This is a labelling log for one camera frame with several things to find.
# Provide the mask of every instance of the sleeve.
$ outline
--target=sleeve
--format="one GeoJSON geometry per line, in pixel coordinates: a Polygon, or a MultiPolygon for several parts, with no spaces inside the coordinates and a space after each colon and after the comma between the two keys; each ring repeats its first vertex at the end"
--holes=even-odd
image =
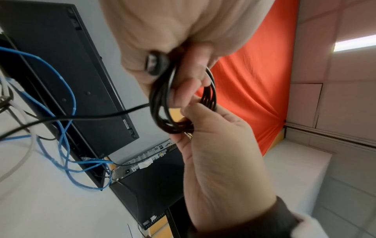
{"type": "Polygon", "coordinates": [[[236,227],[200,233],[192,230],[190,238],[327,238],[317,220],[292,214],[281,198],[263,215],[236,227]]]}

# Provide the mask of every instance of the fluorescent light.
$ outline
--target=fluorescent light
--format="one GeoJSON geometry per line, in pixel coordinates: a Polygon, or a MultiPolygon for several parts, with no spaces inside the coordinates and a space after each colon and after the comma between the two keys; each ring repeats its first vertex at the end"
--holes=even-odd
{"type": "Polygon", "coordinates": [[[358,49],[376,45],[376,35],[336,42],[334,52],[358,49]]]}

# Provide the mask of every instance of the orange fabric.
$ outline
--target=orange fabric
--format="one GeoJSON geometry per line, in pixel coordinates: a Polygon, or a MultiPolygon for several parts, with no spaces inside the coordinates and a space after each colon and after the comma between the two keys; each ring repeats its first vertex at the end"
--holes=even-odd
{"type": "Polygon", "coordinates": [[[297,15],[298,0],[276,0],[248,43],[211,70],[218,104],[250,124],[263,155],[287,115],[297,15]]]}

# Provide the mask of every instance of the person's right hand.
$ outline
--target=person's right hand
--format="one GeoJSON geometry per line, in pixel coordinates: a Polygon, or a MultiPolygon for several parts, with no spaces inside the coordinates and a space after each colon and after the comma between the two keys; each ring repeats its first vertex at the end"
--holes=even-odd
{"type": "Polygon", "coordinates": [[[179,49],[170,107],[185,107],[201,86],[209,86],[206,66],[242,47],[274,0],[101,0],[103,13],[120,47],[123,67],[148,96],[156,80],[145,72],[150,51],[179,49]]]}
{"type": "Polygon", "coordinates": [[[200,232],[240,225],[266,212],[276,195],[251,127],[217,106],[181,110],[194,125],[193,138],[170,135],[183,155],[184,197],[200,232]]]}

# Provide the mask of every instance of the coiled black cable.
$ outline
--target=coiled black cable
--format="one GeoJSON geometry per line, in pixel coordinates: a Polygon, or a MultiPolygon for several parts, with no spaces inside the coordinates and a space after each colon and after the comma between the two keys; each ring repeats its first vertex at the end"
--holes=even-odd
{"type": "MultiPolygon", "coordinates": [[[[171,85],[174,81],[176,71],[177,67],[171,64],[154,82],[149,95],[150,113],[157,126],[169,134],[178,134],[182,132],[193,133],[194,127],[192,122],[189,120],[175,122],[171,117],[168,107],[168,96],[170,94],[171,85]],[[161,107],[163,107],[167,119],[160,116],[159,112],[161,107]]],[[[206,68],[206,73],[210,77],[211,84],[208,87],[204,87],[200,103],[210,110],[215,111],[217,106],[217,95],[215,92],[214,77],[208,68],[206,68]]]]}

